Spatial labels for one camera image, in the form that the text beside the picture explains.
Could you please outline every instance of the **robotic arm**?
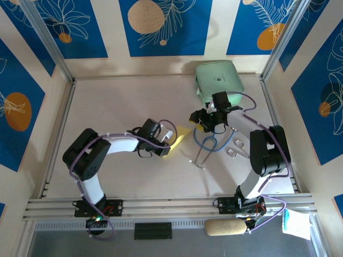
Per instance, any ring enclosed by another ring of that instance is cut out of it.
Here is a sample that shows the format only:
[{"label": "robotic arm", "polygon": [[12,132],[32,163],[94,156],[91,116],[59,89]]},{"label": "robotic arm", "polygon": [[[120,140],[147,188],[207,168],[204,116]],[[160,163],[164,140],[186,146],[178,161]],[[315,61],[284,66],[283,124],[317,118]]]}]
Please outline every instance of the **robotic arm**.
[{"label": "robotic arm", "polygon": [[[169,144],[165,142],[165,139],[170,139],[172,135],[173,132],[171,130],[152,119],[148,119],[142,127],[129,131],[127,136],[103,138],[92,144],[90,149],[82,154],[73,168],[73,172],[78,176],[85,195],[89,198],[90,202],[100,210],[106,207],[104,204],[106,202],[106,196],[101,189],[97,174],[106,155],[145,150],[159,156],[164,156],[170,150],[168,147]],[[98,134],[91,128],[82,132],[62,157],[63,162],[68,168],[71,167],[72,163],[87,144],[97,137]],[[148,142],[163,148],[155,147]]]},{"label": "robotic arm", "polygon": [[[287,162],[290,162],[284,130],[281,126],[269,127],[274,140],[276,139],[279,144],[278,147],[281,147],[283,151],[281,154],[270,134],[261,130],[258,124],[248,120],[241,107],[232,106],[228,101],[226,92],[214,94],[212,97],[213,104],[208,104],[207,109],[193,112],[189,120],[198,124],[197,128],[205,133],[214,132],[215,127],[219,124],[225,124],[239,130],[250,139],[250,163],[252,167],[246,180],[237,187],[234,197],[223,199],[224,202],[222,203],[226,206],[226,212],[221,211],[223,209],[221,208],[220,213],[255,214],[255,207],[264,203],[261,194],[265,185],[273,174],[281,172],[286,167],[282,154],[285,155]],[[101,216],[105,217],[107,208],[111,207],[109,204],[111,200],[106,200],[106,195],[101,189],[97,175],[106,155],[118,152],[138,152],[139,154],[141,150],[145,150],[164,156],[170,150],[165,139],[170,139],[172,135],[171,130],[152,119],[148,119],[142,127],[134,128],[124,134],[115,134],[113,137],[99,138],[95,131],[88,128],[73,142],[64,153],[63,162],[69,169],[74,164],[72,172],[77,175],[80,190],[84,192],[89,201],[87,202],[85,197],[80,201],[89,210],[89,212],[82,211],[82,214],[85,214],[82,217],[92,217],[86,222],[87,228],[90,228],[94,222],[101,222],[101,218],[98,220],[97,217],[99,216],[96,215],[101,212]],[[98,140],[84,152],[85,147],[95,139]],[[246,223],[240,219],[236,219],[235,222],[240,222],[242,225],[242,230],[235,231],[235,233],[244,232],[247,228]],[[253,228],[255,224],[256,220],[250,222],[249,226]],[[89,233],[93,235],[99,235],[101,232],[89,230]]]},{"label": "robotic arm", "polygon": [[[190,122],[196,123],[197,129],[203,132],[214,132],[219,124],[231,126],[240,131],[250,140],[251,171],[246,180],[237,187],[235,206],[237,209],[248,208],[261,202],[261,194],[270,177],[286,167],[275,142],[266,131],[244,117],[244,111],[239,106],[232,106],[227,93],[212,95],[213,104],[208,104],[207,110],[201,109],[191,114]],[[290,154],[286,136],[281,126],[269,128],[277,139],[281,149],[290,162]]]}]

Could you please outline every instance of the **white table surface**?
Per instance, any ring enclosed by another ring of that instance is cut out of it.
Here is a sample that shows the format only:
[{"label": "white table surface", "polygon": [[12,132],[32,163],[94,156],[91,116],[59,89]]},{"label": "white table surface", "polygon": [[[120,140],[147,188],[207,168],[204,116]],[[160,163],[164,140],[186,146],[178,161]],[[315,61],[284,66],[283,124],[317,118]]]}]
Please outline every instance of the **white table surface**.
[{"label": "white table surface", "polygon": [[[244,92],[257,102],[257,109],[250,115],[264,125],[272,125],[258,76],[241,75],[241,79]],[[250,100],[244,97],[240,106],[250,107]],[[80,197],[62,155],[84,129],[90,127],[99,134],[121,133],[142,126],[148,118],[169,119],[175,125],[192,128],[189,116],[201,108],[191,75],[77,81],[47,197]],[[228,129],[224,136],[216,135],[219,146],[230,132]],[[198,132],[198,139],[202,141],[209,135]],[[249,152],[247,138],[240,132],[235,132],[234,138],[240,138]],[[233,141],[227,146],[234,147]],[[250,161],[239,155],[233,159],[223,149],[212,153],[204,164],[206,170],[202,170],[189,162],[198,151],[191,132],[165,157],[153,155],[145,159],[137,153],[108,155],[98,172],[100,184],[108,197],[121,198],[234,194],[251,169]],[[275,179],[264,193],[294,190],[290,179]]]}]

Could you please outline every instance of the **black bracket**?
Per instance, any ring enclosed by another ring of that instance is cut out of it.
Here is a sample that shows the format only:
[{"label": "black bracket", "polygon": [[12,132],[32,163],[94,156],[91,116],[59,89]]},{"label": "black bracket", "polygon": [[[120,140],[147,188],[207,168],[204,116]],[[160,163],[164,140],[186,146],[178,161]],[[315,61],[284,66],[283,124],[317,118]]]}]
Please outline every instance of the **black bracket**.
[{"label": "black bracket", "polygon": [[135,240],[172,239],[172,223],[136,223]]},{"label": "black bracket", "polygon": [[[98,213],[85,201],[79,200],[73,202],[75,206],[75,217],[93,217]],[[106,216],[121,217],[123,211],[123,200],[106,200],[102,203],[102,208],[98,207]]]},{"label": "black bracket", "polygon": [[215,205],[215,201],[213,205],[219,209],[219,214],[255,214],[261,213],[264,215],[265,212],[265,202],[264,198],[260,197],[258,201],[254,205],[249,205],[244,208],[239,208],[237,205],[237,199],[235,197],[219,197],[216,199],[217,204]]}]

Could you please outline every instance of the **floral wall print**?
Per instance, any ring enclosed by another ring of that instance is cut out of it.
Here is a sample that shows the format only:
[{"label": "floral wall print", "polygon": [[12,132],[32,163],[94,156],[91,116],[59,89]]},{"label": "floral wall print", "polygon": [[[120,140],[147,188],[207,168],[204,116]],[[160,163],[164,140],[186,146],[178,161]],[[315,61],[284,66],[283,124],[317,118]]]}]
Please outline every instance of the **floral wall print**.
[{"label": "floral wall print", "polygon": [[203,55],[212,0],[120,0],[130,56]]},{"label": "floral wall print", "polygon": [[285,71],[330,0],[312,0],[279,58]]},{"label": "floral wall print", "polygon": [[[20,27],[25,26],[23,30],[34,34],[17,1],[1,2],[13,23],[21,23]],[[64,58],[108,57],[90,0],[35,0],[33,3]]]},{"label": "floral wall print", "polygon": [[241,0],[227,55],[268,55],[297,0]]},{"label": "floral wall print", "polygon": [[343,20],[292,92],[321,165],[343,154]]},{"label": "floral wall print", "polygon": [[45,93],[0,40],[0,164],[18,171]]},{"label": "floral wall print", "polygon": [[2,9],[11,19],[12,23],[15,25],[48,74],[52,76],[56,64],[34,29],[31,27],[30,22],[27,20],[26,16],[18,5],[18,2],[16,0],[0,0],[0,7],[2,7]]}]

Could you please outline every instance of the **gray floor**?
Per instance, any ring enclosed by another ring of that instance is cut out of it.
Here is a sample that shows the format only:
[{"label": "gray floor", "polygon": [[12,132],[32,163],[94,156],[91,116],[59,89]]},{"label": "gray floor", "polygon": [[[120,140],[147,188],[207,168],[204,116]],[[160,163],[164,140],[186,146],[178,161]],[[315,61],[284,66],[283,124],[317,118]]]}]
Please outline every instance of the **gray floor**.
[{"label": "gray floor", "polygon": [[90,239],[84,231],[36,232],[30,257],[65,256],[316,256],[311,241],[283,234],[277,217],[253,234],[209,237],[202,229],[173,230],[171,240],[134,240],[133,230],[113,241]]}]

